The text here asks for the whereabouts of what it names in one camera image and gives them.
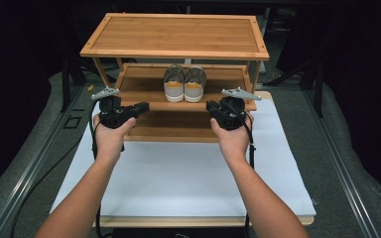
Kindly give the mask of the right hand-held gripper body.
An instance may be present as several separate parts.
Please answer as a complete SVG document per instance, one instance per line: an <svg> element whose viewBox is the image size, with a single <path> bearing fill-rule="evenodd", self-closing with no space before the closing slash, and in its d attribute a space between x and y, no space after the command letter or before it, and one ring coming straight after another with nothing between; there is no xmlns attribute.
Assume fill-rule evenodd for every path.
<svg viewBox="0 0 381 238"><path fill-rule="evenodd" d="M261 97L254 95L240 87L234 89L222 89L223 97L218 101L218 117L213 117L219 126L225 130L234 130L241 127L246 119L246 100L260 100Z"/></svg>

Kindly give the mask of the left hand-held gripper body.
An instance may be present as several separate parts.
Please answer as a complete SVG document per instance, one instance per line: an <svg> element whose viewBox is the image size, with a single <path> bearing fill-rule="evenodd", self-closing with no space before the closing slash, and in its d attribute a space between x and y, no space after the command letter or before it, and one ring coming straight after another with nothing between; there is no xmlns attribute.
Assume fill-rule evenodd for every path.
<svg viewBox="0 0 381 238"><path fill-rule="evenodd" d="M99 102L100 123L107 128L116 129L133 117L131 107L122 107L120 92L117 88L106 87L91 95L91 99Z"/></svg>

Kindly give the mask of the beige sneaker with orange heel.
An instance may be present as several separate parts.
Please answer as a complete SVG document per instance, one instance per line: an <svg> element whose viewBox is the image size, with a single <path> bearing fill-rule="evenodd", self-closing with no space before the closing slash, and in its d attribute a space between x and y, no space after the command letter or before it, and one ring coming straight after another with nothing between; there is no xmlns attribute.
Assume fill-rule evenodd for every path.
<svg viewBox="0 0 381 238"><path fill-rule="evenodd" d="M178 64L172 64L164 73L164 90L169 102L181 102L184 92L185 70Z"/></svg>
<svg viewBox="0 0 381 238"><path fill-rule="evenodd" d="M185 76L185 100L191 103L201 101L205 85L205 70L199 66L190 67Z"/></svg>

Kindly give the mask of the wooden three-tier shoe rack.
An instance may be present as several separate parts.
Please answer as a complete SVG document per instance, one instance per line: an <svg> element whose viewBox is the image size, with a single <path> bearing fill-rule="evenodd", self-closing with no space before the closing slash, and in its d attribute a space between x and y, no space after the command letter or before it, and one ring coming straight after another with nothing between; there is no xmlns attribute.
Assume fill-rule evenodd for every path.
<svg viewBox="0 0 381 238"><path fill-rule="evenodd" d="M254 16L192 14L108 13L80 54L93 59L106 86L120 90L124 105L150 104L127 140L203 143L216 141L205 102L220 99L223 89L255 92L269 58ZM175 60L205 69L202 101L166 99L163 76Z"/></svg>

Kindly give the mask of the person's right hand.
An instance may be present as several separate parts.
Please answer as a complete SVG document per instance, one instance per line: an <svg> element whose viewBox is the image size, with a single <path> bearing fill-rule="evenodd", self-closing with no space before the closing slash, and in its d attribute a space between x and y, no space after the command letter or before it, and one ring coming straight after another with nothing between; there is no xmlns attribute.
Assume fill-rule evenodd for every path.
<svg viewBox="0 0 381 238"><path fill-rule="evenodd" d="M220 151L226 162L244 161L249 146L249 135L246 128L249 126L249 120L246 125L234 130L225 130L219 126L214 118L210 119L210 126L218 138Z"/></svg>

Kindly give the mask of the person's left hand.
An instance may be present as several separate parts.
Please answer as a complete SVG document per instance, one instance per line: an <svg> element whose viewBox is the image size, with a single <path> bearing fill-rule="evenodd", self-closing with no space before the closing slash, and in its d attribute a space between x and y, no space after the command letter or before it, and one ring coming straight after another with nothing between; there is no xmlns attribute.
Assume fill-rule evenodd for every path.
<svg viewBox="0 0 381 238"><path fill-rule="evenodd" d="M100 123L98 115L93 118L96 143L96 160L100 163L116 164L124 146L124 136L135 126L136 119L130 118L118 128L107 128Z"/></svg>

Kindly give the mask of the black metal stand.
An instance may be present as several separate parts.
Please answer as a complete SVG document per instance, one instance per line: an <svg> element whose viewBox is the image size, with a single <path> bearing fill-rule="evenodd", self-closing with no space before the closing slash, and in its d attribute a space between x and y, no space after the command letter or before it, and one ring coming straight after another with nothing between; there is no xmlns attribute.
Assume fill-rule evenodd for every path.
<svg viewBox="0 0 381 238"><path fill-rule="evenodd" d="M63 89L63 105L61 112L65 112L70 104L70 75L68 70L68 60L63 62L62 70L62 89Z"/></svg>

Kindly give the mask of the white table mat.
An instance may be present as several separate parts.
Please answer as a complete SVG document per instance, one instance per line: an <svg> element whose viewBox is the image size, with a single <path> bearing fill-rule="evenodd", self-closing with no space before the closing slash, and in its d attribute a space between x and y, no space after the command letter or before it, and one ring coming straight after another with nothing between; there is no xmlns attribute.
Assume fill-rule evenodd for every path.
<svg viewBox="0 0 381 238"><path fill-rule="evenodd" d="M254 168L298 216L316 215L275 104L256 103ZM102 199L106 217L243 217L246 208L216 143L133 142Z"/></svg>

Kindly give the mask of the grey metal floor rail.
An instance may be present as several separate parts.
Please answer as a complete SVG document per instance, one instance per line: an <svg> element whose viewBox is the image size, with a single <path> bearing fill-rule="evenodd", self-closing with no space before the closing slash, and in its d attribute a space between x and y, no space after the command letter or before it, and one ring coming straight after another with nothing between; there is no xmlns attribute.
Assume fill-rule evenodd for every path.
<svg viewBox="0 0 381 238"><path fill-rule="evenodd" d="M308 103L310 110L314 114L314 118L318 124L319 130L322 133L326 145L331 154L331 162L338 177L338 180L342 186L347 201L351 207L357 224L363 234L364 238L380 238L375 225L365 207L365 204L358 192L356 185L354 184L349 171L342 159L342 156L337 148L333 137L324 121L318 115L315 108L315 100L313 95L309 91L303 91L305 101Z"/></svg>
<svg viewBox="0 0 381 238"><path fill-rule="evenodd" d="M67 119L68 112L83 92L83 87L76 86L70 92L70 102L65 112L63 94L54 89L48 104L39 117L35 127L16 155L9 168L0 178L0 237L4 236L7 227L12 222L22 199L32 186L46 156L56 139L62 123Z"/></svg>

